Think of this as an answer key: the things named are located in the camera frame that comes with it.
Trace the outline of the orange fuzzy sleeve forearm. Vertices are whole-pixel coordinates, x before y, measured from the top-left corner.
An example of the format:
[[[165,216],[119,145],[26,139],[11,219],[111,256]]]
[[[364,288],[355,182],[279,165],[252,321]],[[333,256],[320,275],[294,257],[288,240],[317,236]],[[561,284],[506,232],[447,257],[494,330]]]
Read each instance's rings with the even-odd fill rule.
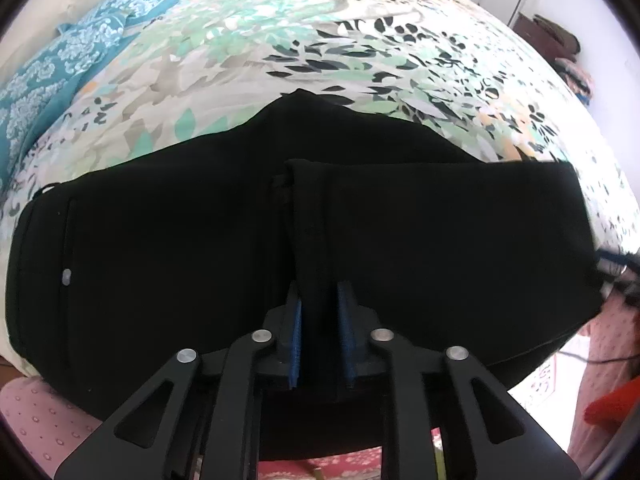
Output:
[[[639,398],[640,378],[636,377],[589,404],[584,411],[584,421],[615,434],[639,403]]]

